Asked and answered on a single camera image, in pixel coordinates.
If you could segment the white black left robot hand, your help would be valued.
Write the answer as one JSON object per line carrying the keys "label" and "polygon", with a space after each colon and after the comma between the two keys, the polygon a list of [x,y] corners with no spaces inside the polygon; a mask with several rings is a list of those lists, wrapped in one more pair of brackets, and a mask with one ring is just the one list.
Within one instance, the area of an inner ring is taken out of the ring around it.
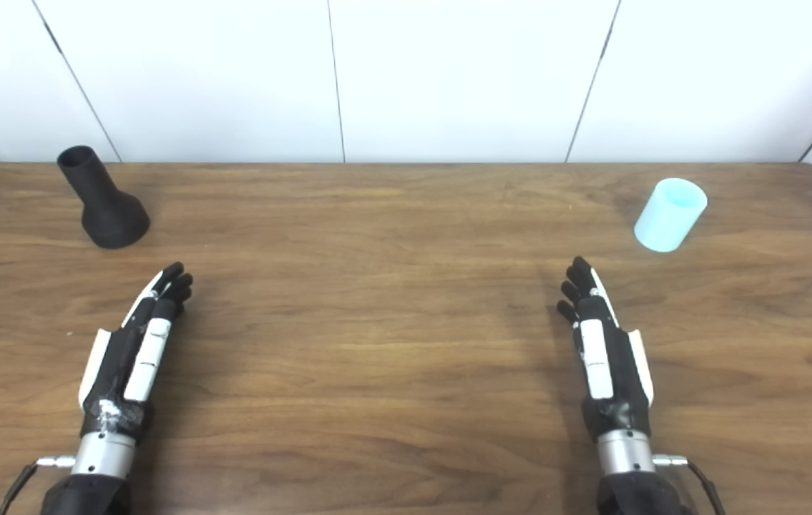
{"label": "white black left robot hand", "polygon": [[80,436],[110,433],[140,443],[154,417],[151,394],[171,329],[194,278],[181,262],[163,268],[116,330],[99,329],[79,385]]}

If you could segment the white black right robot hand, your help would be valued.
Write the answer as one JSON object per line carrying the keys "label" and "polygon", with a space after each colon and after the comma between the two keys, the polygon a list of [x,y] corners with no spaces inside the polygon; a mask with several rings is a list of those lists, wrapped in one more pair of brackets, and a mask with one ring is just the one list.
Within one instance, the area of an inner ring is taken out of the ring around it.
{"label": "white black right robot hand", "polygon": [[572,329],[587,392],[582,416],[593,441],[611,431],[651,434],[653,379],[638,330],[620,326],[601,278],[577,255],[566,270],[557,312]]}

